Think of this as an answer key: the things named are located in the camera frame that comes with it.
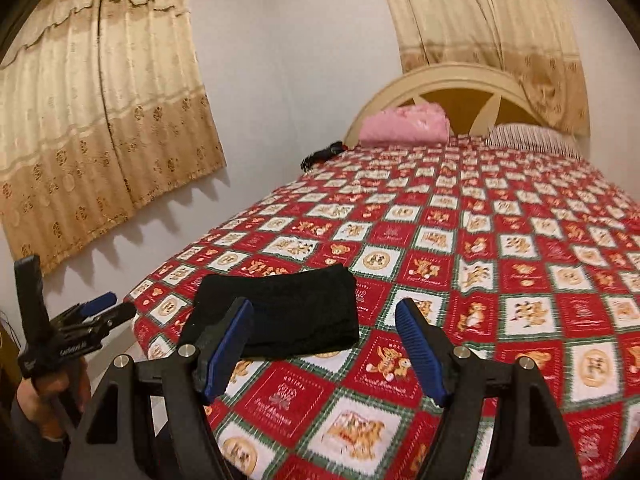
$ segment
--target person's hand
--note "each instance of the person's hand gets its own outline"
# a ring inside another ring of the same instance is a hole
[[[37,378],[34,381],[23,379],[18,386],[15,396],[18,405],[27,420],[38,427],[44,438],[53,440],[62,438],[65,434],[49,401],[68,387],[69,376],[65,370]],[[91,383],[86,373],[84,358],[80,359],[78,399],[78,409],[82,413],[91,399]]]

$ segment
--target mattress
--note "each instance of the mattress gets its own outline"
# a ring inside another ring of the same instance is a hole
[[[356,148],[186,247],[130,293],[149,358],[175,347],[202,277],[342,263],[357,278],[356,348],[240,361],[206,413],[252,479],[414,478],[440,410],[394,327],[413,298],[485,358],[530,356],[562,410],[586,479],[640,426],[640,209],[589,163],[471,139]],[[485,402],[468,478],[482,476]]]

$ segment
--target striped pillow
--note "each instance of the striped pillow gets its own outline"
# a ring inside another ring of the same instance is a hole
[[[582,158],[573,137],[564,136],[551,128],[543,128],[535,124],[513,123],[494,126],[486,144],[496,148],[550,153],[578,160]]]

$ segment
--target cream headboard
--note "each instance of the cream headboard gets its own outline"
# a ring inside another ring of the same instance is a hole
[[[544,124],[520,84],[506,72],[469,63],[441,63],[411,70],[389,83],[360,111],[344,143],[358,143],[362,121],[380,110],[439,103],[456,134],[484,136],[496,124]]]

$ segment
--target silver screw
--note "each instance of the silver screw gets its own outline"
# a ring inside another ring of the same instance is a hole
[[[456,346],[453,349],[453,355],[460,359],[468,359],[471,356],[471,350],[466,346]]]
[[[113,364],[116,368],[124,368],[129,364],[129,356],[125,354],[119,355],[113,360]]]
[[[181,357],[191,357],[193,354],[196,353],[196,347],[193,345],[182,345],[180,348],[178,348],[178,354]]]
[[[536,367],[536,362],[531,357],[523,356],[518,359],[518,364],[525,370],[533,370]]]

